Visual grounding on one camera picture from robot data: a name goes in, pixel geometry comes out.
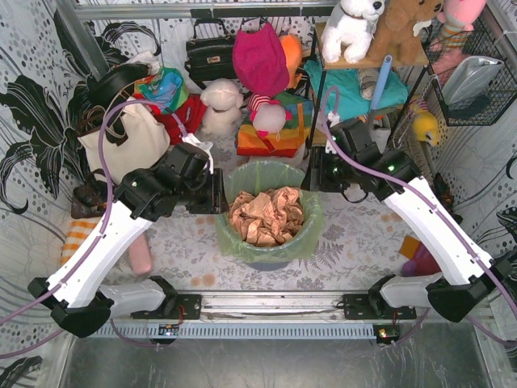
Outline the green trash bag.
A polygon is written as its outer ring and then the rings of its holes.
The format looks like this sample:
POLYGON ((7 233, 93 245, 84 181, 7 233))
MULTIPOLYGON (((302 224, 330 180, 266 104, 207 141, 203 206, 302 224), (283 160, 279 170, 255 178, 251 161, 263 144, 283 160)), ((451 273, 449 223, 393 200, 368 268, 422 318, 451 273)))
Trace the green trash bag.
POLYGON ((229 211, 216 217, 221 254, 247 264, 310 258, 323 216, 318 194, 301 188, 304 177, 271 160, 248 162, 224 177, 229 211))

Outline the blue lint roller mop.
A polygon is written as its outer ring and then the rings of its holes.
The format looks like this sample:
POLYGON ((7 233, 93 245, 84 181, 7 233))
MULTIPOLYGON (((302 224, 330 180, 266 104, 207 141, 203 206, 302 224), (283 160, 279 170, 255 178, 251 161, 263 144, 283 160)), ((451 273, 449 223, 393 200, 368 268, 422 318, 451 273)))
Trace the blue lint roller mop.
POLYGON ((376 116, 376 111, 379 109, 380 99, 392 64, 393 57, 387 55, 379 69, 364 68, 357 70, 360 94, 370 102, 366 124, 368 129, 373 127, 373 120, 376 116))

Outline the blue trash bin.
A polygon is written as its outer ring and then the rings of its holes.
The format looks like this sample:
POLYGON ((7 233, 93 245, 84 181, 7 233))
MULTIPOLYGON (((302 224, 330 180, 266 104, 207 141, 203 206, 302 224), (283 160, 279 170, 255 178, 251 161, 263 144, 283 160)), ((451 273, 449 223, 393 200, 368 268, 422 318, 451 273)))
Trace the blue trash bin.
POLYGON ((292 262, 292 258, 288 255, 270 253, 256 255, 253 258, 240 259, 240 261, 247 267, 260 272, 274 272, 286 268, 292 262))

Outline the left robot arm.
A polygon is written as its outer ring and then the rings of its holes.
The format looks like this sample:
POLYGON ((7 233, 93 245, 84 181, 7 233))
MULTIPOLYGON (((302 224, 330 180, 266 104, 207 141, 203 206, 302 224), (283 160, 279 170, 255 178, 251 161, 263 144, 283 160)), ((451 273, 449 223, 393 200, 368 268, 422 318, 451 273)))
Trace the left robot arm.
POLYGON ((222 170, 214 166, 211 149, 210 142, 179 143, 155 167, 129 172, 108 193, 112 204, 72 258, 50 277, 29 283, 28 292, 61 329, 85 338, 111 318, 183 312, 177 291, 160 276, 119 286, 103 280, 129 246, 175 207, 195 215, 228 210, 222 170))

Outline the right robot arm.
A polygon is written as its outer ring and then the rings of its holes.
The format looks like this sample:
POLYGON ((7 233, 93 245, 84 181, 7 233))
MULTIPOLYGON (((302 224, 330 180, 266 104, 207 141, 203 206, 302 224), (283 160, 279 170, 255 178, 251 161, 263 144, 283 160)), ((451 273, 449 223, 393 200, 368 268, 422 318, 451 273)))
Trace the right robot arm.
POLYGON ((353 183, 393 210, 416 234, 439 266, 436 274, 386 276, 368 291, 376 314, 387 308, 432 308, 459 323, 495 289, 510 294, 503 281, 516 251, 498 258, 479 247, 434 195, 413 160, 400 150, 380 152, 365 124, 325 127, 326 145, 310 151, 302 188, 344 193, 353 183))

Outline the cream canvas tote bag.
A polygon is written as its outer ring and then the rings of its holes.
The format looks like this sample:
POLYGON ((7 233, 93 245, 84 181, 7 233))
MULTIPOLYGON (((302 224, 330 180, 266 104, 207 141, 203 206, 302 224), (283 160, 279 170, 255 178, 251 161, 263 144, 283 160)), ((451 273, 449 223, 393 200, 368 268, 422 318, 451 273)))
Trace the cream canvas tote bag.
POLYGON ((170 145, 164 125, 156 121, 145 105, 124 107, 120 120, 127 138, 119 145, 103 140, 103 156, 115 184, 131 171, 153 166, 170 145))

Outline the rainbow striped bag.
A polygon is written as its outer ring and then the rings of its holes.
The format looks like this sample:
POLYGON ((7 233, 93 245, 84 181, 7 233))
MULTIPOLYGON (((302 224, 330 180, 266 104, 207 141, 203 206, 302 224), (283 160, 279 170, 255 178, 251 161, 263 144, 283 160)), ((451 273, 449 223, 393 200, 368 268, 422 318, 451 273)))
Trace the rainbow striped bag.
POLYGON ((272 97, 292 113, 289 120, 278 135, 270 134, 259 137, 250 121, 250 111, 242 122, 236 136, 237 154, 249 157, 287 157, 292 158, 305 144, 310 134, 313 103, 298 95, 281 92, 272 97))

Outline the magenta cloth bag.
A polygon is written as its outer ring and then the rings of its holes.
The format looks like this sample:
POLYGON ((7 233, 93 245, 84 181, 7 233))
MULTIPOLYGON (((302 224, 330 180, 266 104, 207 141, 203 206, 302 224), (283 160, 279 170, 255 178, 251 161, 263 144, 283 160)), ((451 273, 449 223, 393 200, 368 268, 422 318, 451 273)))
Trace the magenta cloth bag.
POLYGON ((287 88, 286 57, 269 22, 256 32, 237 32, 233 68, 241 84, 252 93, 272 97, 287 88))

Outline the white sneakers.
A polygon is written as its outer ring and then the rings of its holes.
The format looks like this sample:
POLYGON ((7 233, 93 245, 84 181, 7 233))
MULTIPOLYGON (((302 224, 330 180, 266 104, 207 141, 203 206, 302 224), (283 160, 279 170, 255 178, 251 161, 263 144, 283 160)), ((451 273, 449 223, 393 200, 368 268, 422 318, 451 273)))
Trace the white sneakers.
MULTIPOLYGON (((318 113, 316 127, 320 131, 322 131, 322 129, 323 129, 323 119, 324 119, 323 115, 321 113, 318 113)), ((327 118, 326 118, 326 121, 327 121, 327 124, 329 125, 329 128, 331 128, 332 126, 330 125, 327 118)), ((345 124, 354 124, 356 121, 360 121, 360 122, 367 124, 367 117, 365 115, 362 115, 362 116, 355 117, 352 119, 347 119, 344 121, 345 121, 345 124)), ((368 133, 369 133, 370 138, 376 143, 379 151, 383 154, 387 147, 389 135, 391 134, 391 128, 389 127, 389 121, 388 121, 387 117, 384 117, 381 120, 374 119, 373 127, 371 129, 368 129, 368 133)))

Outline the teal folded cloth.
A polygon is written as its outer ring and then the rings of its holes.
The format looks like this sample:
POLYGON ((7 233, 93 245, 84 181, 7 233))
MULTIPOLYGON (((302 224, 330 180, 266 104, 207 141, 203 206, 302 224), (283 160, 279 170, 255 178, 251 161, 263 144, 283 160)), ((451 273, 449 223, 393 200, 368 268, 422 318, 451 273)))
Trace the teal folded cloth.
MULTIPOLYGON (((304 69, 310 77, 310 83, 315 94, 317 94, 322 76, 320 63, 317 61, 307 61, 304 65, 304 69)), ((363 99, 360 94, 355 69, 328 71, 326 73, 322 95, 325 95, 331 86, 337 86, 339 89, 338 115, 342 120, 368 113, 370 102, 363 99)), ((385 89, 380 98, 378 108, 384 109, 401 105, 406 101, 408 94, 408 87, 402 83, 395 72, 391 71, 387 77, 385 89)))

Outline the red cloth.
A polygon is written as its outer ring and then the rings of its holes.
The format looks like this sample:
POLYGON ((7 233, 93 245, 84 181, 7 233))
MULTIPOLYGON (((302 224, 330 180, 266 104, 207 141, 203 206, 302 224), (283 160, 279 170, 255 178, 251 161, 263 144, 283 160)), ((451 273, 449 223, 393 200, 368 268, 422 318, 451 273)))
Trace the red cloth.
POLYGON ((189 95, 186 102, 175 112, 154 117, 158 123, 164 125, 173 146, 180 143, 184 135, 197 131, 206 109, 207 106, 201 101, 200 95, 189 95))

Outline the yellow plush toy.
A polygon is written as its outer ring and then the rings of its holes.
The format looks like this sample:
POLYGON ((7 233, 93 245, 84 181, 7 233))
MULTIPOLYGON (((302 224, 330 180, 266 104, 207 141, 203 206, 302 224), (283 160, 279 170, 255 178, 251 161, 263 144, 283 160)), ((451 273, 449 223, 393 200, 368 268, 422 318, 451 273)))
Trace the yellow plush toy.
POLYGON ((409 109, 412 128, 417 140, 426 142, 429 146, 437 146, 439 140, 439 122, 428 110, 427 103, 413 99, 410 102, 409 109))

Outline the white plush lamb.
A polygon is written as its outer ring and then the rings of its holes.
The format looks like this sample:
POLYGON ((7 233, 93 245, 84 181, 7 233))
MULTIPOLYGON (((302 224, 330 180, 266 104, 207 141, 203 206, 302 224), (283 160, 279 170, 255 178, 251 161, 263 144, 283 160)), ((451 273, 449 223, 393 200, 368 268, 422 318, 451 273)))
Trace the white plush lamb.
POLYGON ((200 100, 207 107, 201 121, 202 133, 227 136, 237 130, 244 98, 233 80, 212 81, 202 91, 200 100))

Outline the colourful printed cloth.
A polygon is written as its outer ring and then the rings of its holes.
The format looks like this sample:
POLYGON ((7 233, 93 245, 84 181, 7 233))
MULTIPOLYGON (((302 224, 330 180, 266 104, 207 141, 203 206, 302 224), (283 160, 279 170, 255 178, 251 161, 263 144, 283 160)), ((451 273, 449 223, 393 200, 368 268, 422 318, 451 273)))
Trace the colourful printed cloth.
POLYGON ((175 68, 162 67, 157 74, 137 80, 133 97, 158 103, 150 105, 154 115, 174 113, 187 101, 189 91, 181 73, 175 68))

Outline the pink faced plush doll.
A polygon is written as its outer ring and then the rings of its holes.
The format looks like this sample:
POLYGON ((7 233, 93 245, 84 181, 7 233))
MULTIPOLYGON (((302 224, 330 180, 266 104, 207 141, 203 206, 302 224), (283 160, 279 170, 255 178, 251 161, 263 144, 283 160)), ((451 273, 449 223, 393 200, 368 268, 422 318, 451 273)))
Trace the pink faced plush doll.
POLYGON ((252 94, 247 102, 250 121, 259 137, 278 135, 285 124, 292 119, 279 100, 265 95, 252 94))

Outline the crumpled brown paper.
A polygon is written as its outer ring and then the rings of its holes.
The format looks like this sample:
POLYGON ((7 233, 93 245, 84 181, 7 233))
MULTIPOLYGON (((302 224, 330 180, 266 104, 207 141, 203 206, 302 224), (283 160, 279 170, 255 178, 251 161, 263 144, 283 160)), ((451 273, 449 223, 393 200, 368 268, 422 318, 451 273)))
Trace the crumpled brown paper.
POLYGON ((277 247, 293 239, 304 224, 301 190, 289 186, 257 195, 240 191, 229 208, 229 224, 242 241, 277 247))

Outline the black leather handbag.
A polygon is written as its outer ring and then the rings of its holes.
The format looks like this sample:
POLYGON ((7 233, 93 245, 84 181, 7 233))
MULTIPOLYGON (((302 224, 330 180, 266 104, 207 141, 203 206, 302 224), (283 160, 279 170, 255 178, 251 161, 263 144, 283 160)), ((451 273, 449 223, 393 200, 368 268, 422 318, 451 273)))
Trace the black leather handbag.
POLYGON ((184 68, 189 78, 201 89, 205 82, 219 78, 236 79, 233 67, 233 46, 235 38, 228 33, 221 19, 197 19, 194 23, 193 37, 186 42, 187 61, 184 68), (213 38, 200 39, 196 28, 202 24, 218 24, 222 33, 213 38))

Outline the orange checkered cloth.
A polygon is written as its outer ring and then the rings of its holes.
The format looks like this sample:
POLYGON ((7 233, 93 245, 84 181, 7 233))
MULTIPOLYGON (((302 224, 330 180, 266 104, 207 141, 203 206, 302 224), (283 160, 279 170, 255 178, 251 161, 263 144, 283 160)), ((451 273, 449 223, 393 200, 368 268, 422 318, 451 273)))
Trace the orange checkered cloth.
POLYGON ((73 219, 61 249, 60 265, 64 265, 97 226, 100 217, 73 219))

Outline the orange plush toy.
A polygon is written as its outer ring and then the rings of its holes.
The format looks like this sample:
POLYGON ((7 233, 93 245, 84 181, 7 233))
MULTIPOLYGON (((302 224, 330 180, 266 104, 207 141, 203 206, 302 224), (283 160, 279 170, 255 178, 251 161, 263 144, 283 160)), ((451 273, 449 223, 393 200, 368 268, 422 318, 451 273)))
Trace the orange plush toy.
POLYGON ((302 62, 303 50, 300 39, 296 35, 287 34, 280 37, 280 43, 284 50, 286 67, 289 74, 288 89, 295 88, 301 79, 297 70, 302 62))

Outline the brown plush bear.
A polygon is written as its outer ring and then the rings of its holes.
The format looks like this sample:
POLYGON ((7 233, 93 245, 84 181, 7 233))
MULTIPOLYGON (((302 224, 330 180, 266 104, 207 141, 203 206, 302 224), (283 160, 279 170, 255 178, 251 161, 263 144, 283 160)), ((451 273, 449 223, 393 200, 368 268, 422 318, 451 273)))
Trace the brown plush bear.
POLYGON ((398 58, 403 65, 414 64, 422 47, 414 26, 432 21, 442 9, 443 1, 439 0, 389 1, 376 25, 367 58, 372 61, 382 60, 392 44, 397 48, 398 58))

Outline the white plush dog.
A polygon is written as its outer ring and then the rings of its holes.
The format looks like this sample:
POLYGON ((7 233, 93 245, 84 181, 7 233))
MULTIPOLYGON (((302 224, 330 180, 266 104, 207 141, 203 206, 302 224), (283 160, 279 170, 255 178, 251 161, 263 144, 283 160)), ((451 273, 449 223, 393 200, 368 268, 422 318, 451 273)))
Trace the white plush dog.
POLYGON ((325 63, 336 63, 341 57, 350 64, 362 61, 384 10, 383 0, 340 0, 334 6, 322 33, 322 57, 325 63))

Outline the silver foil pouch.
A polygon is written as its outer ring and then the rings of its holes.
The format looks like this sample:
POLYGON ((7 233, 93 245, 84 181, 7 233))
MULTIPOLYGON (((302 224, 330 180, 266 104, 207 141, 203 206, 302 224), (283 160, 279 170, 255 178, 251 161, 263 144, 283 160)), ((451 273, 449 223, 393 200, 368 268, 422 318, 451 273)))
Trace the silver foil pouch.
POLYGON ((478 96, 504 65, 504 61, 492 57, 467 57, 456 67, 442 88, 444 102, 452 105, 478 96))

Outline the pink plush toy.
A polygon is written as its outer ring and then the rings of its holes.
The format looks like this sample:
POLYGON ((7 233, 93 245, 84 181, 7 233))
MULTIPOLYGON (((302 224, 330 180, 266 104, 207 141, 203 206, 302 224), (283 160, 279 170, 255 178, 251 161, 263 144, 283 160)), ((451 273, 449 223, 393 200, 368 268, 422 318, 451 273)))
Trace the pink plush toy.
POLYGON ((435 74, 456 68, 467 55, 463 48, 474 30, 473 23, 480 16, 486 0, 447 0, 437 15, 442 23, 438 35, 430 43, 429 51, 439 58, 431 66, 435 74))

